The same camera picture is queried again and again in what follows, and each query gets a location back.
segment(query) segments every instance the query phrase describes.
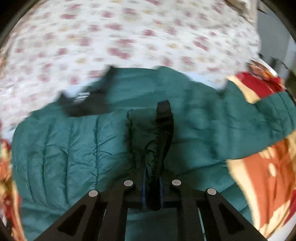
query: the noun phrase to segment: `white floral fabric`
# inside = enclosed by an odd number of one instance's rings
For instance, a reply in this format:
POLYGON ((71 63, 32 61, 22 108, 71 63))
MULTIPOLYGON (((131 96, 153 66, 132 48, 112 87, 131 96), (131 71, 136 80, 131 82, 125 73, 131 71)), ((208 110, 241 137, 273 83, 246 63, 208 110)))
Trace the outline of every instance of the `white floral fabric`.
POLYGON ((0 50, 3 128, 107 66, 224 76, 256 58, 255 27, 224 0, 41 0, 0 50))

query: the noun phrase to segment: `wall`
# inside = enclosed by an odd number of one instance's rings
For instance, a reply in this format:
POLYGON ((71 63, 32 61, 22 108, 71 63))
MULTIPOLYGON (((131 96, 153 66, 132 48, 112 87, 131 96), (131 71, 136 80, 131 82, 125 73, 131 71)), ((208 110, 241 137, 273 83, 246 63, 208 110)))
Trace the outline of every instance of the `wall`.
MULTIPOLYGON (((271 57, 278 58, 288 68, 292 68, 296 44, 279 18, 266 6, 265 12, 266 14, 258 11, 258 32, 262 41, 260 53, 264 56, 263 60, 270 64, 271 57)), ((289 74, 283 65, 278 65, 275 71, 284 79, 289 74)))

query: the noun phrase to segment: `red fabric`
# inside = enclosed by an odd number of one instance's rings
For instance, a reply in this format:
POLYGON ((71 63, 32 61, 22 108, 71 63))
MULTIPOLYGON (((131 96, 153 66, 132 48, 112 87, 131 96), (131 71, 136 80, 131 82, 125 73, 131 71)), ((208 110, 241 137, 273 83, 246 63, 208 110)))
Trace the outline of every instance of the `red fabric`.
POLYGON ((280 77, 261 80, 249 72, 239 73, 236 77, 239 78, 245 86, 256 92, 260 98, 267 97, 276 92, 284 91, 280 85, 280 77))
POLYGON ((290 202, 290 213, 285 220, 284 225, 291 219, 291 217, 296 213, 296 190, 292 192, 291 202, 290 202))

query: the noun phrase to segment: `floral bedsheet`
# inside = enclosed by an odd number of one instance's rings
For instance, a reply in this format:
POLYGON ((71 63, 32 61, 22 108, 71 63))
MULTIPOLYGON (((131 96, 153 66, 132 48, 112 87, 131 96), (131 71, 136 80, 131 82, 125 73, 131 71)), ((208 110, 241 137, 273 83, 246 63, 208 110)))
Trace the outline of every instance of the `floral bedsheet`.
POLYGON ((224 0, 41 0, 0 50, 3 129, 108 65, 164 65, 219 82, 259 49, 256 28, 224 0))

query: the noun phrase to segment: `quilted fabric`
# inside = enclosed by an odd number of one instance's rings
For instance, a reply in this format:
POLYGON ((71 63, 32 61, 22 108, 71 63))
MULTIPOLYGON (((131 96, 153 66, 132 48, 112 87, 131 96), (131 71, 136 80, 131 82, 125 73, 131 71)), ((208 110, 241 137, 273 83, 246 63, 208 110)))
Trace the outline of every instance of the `quilted fabric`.
MULTIPOLYGON (((91 89, 99 87, 96 82, 91 89)), ((193 188, 214 187, 251 221, 225 159, 257 153, 295 129, 296 108, 287 93, 250 104, 232 82, 217 91, 167 67, 118 69, 107 94, 112 112, 69 118, 52 103, 17 127, 13 176, 28 240, 90 189, 103 191, 125 180, 141 157, 153 174, 156 146, 149 143, 156 138, 155 108, 167 99, 175 134, 166 167, 193 188)), ((130 213, 126 240, 177 240, 173 215, 173 210, 130 213)))

